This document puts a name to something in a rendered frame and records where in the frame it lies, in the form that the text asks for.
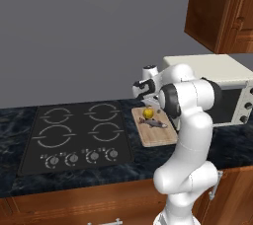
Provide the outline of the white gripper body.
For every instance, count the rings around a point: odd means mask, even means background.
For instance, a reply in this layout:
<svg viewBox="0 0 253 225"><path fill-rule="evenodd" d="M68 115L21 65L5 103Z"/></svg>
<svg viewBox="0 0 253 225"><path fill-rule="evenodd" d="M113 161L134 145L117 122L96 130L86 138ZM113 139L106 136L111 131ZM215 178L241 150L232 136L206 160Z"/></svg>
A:
<svg viewBox="0 0 253 225"><path fill-rule="evenodd" d="M143 102L147 106L151 106L151 107L154 107L154 108L159 108L160 107L158 98L156 96L146 98L146 99L143 100Z"/></svg>

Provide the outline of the yellow lemon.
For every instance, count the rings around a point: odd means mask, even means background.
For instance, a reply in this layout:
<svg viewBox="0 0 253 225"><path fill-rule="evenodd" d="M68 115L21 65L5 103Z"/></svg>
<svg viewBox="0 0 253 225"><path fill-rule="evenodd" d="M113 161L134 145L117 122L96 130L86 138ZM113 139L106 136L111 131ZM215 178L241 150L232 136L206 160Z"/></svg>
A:
<svg viewBox="0 0 253 225"><path fill-rule="evenodd" d="M142 111L142 115L144 118L150 119L150 118L153 118L154 111L153 109L147 108Z"/></svg>

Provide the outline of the grey fish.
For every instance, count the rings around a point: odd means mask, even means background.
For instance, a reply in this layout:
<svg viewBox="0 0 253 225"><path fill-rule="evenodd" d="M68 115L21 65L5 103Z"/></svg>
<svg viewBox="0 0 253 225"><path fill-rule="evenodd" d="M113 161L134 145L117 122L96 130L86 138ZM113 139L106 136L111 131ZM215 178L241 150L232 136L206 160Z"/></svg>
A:
<svg viewBox="0 0 253 225"><path fill-rule="evenodd" d="M160 120L155 120L154 118L150 118L150 119L140 118L139 122L148 124L150 127L159 127L159 128L167 127L167 124L161 122Z"/></svg>

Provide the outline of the wooden cutting board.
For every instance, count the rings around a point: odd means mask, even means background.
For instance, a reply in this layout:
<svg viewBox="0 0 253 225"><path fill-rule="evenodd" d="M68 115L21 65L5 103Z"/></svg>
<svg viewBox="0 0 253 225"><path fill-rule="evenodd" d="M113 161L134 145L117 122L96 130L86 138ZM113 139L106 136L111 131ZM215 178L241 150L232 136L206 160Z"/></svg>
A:
<svg viewBox="0 0 253 225"><path fill-rule="evenodd" d="M131 110L141 143L144 147L155 147L175 144L178 140L178 135L171 121L164 111L154 111L153 118L160 120L166 124L166 127L151 127L147 123L140 123L139 119L143 118L144 108L133 108Z"/></svg>

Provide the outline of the grey hob knob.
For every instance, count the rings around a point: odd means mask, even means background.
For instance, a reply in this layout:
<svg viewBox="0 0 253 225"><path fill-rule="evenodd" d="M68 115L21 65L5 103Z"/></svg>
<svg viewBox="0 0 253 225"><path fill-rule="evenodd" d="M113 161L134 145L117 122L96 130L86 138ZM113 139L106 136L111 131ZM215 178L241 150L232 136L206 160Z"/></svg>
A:
<svg viewBox="0 0 253 225"><path fill-rule="evenodd" d="M119 153L115 149L110 149L110 150L107 151L107 158L110 161L115 161L117 159L118 155L119 155Z"/></svg>
<svg viewBox="0 0 253 225"><path fill-rule="evenodd" d="M96 164L98 159L99 159L99 153L96 151L90 151L86 155L86 160L90 164Z"/></svg>
<svg viewBox="0 0 253 225"><path fill-rule="evenodd" d="M65 157L65 164L69 167L73 167L78 161L78 156L75 153L68 154Z"/></svg>
<svg viewBox="0 0 253 225"><path fill-rule="evenodd" d="M45 161L45 165L50 168L50 169L54 169L56 164L59 162L59 158L56 156L50 156L46 159Z"/></svg>

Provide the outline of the black hob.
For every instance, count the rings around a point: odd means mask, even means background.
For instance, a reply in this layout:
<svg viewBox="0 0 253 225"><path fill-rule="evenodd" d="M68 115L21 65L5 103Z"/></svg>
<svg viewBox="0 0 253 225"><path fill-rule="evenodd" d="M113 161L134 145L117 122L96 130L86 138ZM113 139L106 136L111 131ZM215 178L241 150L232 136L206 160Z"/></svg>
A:
<svg viewBox="0 0 253 225"><path fill-rule="evenodd" d="M110 149L119 153L115 161L107 158ZM90 151L99 153L96 164L86 160ZM73 167L65 164L65 157L71 153L78 156ZM45 165L50 156L59 158L54 169ZM29 176L85 170L132 160L124 114L118 101L40 106L18 174Z"/></svg>

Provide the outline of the white microwave oven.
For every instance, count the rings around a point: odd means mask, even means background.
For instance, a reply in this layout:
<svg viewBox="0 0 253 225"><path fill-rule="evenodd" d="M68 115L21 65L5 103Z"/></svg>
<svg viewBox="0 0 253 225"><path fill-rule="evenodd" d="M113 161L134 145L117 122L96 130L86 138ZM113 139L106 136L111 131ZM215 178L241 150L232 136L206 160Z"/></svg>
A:
<svg viewBox="0 0 253 225"><path fill-rule="evenodd" d="M213 125L245 124L253 111L253 72L227 54L199 54L165 56L163 68L188 64L198 78L216 82L222 90L222 99L211 109Z"/></svg>

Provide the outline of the brown wooden drawer front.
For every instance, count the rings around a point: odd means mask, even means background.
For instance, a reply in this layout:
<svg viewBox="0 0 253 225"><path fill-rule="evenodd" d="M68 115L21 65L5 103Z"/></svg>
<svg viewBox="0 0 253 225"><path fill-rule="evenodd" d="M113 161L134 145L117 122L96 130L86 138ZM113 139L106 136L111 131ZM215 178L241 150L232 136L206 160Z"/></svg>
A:
<svg viewBox="0 0 253 225"><path fill-rule="evenodd" d="M151 180L11 196L0 199L0 225L152 225L165 200Z"/></svg>

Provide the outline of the brown wooden cupboard door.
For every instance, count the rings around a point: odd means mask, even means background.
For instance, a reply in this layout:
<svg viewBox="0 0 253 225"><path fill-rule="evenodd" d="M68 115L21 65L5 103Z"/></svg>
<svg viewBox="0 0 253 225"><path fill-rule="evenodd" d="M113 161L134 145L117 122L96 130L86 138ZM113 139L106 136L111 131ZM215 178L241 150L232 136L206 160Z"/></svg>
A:
<svg viewBox="0 0 253 225"><path fill-rule="evenodd" d="M210 192L193 208L202 225L253 225L253 166L224 170L213 200Z"/></svg>

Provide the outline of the brown wooden wall cupboard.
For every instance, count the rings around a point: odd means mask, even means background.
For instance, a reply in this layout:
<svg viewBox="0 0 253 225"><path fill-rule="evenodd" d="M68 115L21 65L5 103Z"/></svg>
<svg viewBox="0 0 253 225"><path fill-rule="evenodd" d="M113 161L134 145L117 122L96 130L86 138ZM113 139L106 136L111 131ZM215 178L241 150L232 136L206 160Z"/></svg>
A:
<svg viewBox="0 0 253 225"><path fill-rule="evenodd" d="M214 53L253 53L253 0L189 0L185 33Z"/></svg>

